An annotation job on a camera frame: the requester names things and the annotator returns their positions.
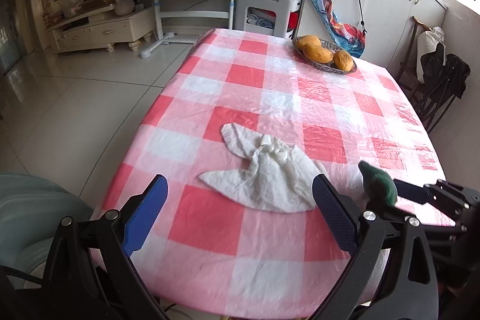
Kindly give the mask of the green fuzzy trash piece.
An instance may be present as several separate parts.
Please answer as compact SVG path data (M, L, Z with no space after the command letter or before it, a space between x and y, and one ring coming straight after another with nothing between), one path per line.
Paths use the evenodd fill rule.
M397 188L393 179L386 172L360 161L358 168L363 179L363 188L370 201L382 202L384 205L395 206L398 201Z

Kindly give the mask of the grey trash bin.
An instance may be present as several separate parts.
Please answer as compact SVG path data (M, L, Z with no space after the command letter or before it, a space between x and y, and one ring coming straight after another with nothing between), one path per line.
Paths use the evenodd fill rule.
M47 179L1 174L1 265L31 274L47 261L62 218L88 221L93 209Z

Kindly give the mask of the white cloth rag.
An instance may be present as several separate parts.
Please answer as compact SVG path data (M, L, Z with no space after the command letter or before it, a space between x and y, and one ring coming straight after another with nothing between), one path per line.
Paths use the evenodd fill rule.
M293 214L316 208L312 182L325 167L297 145L239 124L224 124L220 134L231 154L248 167L208 171L199 179L221 195L253 210Z

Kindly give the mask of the dark wooden chair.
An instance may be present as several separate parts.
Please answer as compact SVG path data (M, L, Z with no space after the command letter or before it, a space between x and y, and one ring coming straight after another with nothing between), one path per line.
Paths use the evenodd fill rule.
M416 94L422 93L424 88L420 86L420 81L416 75L416 42L417 37L422 32L430 31L430 27L419 21L415 16L410 18L408 23L410 28L407 30L409 33L408 46L403 52L402 59L399 63L398 71L396 72L394 79L397 84L407 95L409 101L416 100Z

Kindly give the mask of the dark wicker fruit basket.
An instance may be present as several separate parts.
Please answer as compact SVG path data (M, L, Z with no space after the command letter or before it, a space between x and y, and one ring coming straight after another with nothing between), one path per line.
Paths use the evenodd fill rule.
M310 60L308 60L304 54L303 54L303 50L300 50L298 49L296 46L295 46L295 38L292 40L293 42L293 45L294 47L296 48L297 52L299 53L301 59L306 62L306 64L318 69L318 70L321 70L321 71L324 71L324 72L329 72L329 73L334 73L334 74L338 74L338 75L348 75L348 74L352 74L354 72L357 71L357 65L356 65L356 62L355 60L353 59L354 61L354 67L352 68L351 71L349 72L345 72L345 71L341 71L341 70L338 70L336 67L335 67L335 64L334 64L334 60L332 62L329 62L327 64L320 64L320 63L315 63L315 62L312 62ZM338 51L338 50L341 50L342 48L340 48L339 46L337 46L336 44L330 42L330 41L327 41L327 40L322 40L320 39L321 41L321 46L326 48L326 49L329 49L333 54Z

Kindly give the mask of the right yellow mango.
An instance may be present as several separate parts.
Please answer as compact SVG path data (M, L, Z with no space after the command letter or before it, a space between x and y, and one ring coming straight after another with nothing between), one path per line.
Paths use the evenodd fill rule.
M349 72L354 67L352 56L344 49L336 51L333 60L338 70Z

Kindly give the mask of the yellow mango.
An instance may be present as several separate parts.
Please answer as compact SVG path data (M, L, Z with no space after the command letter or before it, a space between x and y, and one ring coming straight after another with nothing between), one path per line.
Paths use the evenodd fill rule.
M304 56L315 63L327 64L333 61L334 54L318 44L307 43L303 48Z
M349 72L354 67L352 56L344 49L336 51L333 60L338 70Z
M321 41L317 36L305 35L295 38L295 46L302 50L306 45L321 46Z

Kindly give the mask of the colourful hanging bag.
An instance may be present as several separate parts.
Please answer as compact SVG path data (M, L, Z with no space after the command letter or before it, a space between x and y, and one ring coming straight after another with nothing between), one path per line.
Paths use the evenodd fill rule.
M358 25L341 21L334 9L333 0L310 0L333 42L355 58L360 58L366 47L367 30L361 0L357 0L360 22Z

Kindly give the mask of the left yellow mango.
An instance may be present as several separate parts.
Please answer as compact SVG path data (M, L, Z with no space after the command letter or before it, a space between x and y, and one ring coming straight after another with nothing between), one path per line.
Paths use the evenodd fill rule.
M304 56L315 63L327 64L333 61L334 54L318 44L307 43L303 48Z

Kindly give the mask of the white tv cabinet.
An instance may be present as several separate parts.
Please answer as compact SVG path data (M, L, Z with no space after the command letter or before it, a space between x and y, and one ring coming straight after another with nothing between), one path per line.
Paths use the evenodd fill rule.
M56 54L106 49L112 52L116 44L127 44L136 52L142 40L148 42L155 29L152 8L118 16L114 6L98 8L66 19L47 29L49 45Z

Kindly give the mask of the pink kettlebell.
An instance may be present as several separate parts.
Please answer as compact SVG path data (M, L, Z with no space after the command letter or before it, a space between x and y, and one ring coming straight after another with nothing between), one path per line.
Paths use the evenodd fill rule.
M114 0L114 13L117 16L125 16L134 12L135 4L133 0Z

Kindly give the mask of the grey plastic stool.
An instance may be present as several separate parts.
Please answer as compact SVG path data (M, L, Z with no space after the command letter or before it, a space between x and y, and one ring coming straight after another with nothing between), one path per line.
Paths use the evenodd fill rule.
M236 0L235 30L291 39L301 0Z

